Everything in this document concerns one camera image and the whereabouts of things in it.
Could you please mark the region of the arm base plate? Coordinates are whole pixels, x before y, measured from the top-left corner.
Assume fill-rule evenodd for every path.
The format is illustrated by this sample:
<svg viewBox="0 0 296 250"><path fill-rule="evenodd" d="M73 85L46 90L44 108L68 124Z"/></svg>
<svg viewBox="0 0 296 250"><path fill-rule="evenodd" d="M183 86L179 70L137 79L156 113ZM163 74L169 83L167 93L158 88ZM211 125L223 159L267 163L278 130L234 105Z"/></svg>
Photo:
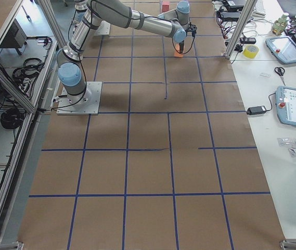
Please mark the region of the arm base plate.
<svg viewBox="0 0 296 250"><path fill-rule="evenodd" d="M102 21L99 28L95 31L95 36L108 36L110 34L111 24Z"/></svg>
<svg viewBox="0 0 296 250"><path fill-rule="evenodd" d="M102 82L88 81L84 96L68 95L66 89L62 88L57 114L59 115L98 115Z"/></svg>

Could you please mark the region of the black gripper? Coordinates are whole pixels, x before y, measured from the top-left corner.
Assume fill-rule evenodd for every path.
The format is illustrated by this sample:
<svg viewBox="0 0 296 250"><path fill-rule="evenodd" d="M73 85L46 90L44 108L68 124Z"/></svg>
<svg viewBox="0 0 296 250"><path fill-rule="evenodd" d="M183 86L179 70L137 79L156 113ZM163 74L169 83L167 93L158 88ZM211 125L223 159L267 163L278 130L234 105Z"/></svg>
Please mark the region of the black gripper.
<svg viewBox="0 0 296 250"><path fill-rule="evenodd" d="M187 29L185 30L186 34L191 36L196 36L197 34L197 26L195 24L192 24L192 22L188 23ZM184 41L180 42L179 44L179 50L178 52L182 54L184 52Z"/></svg>

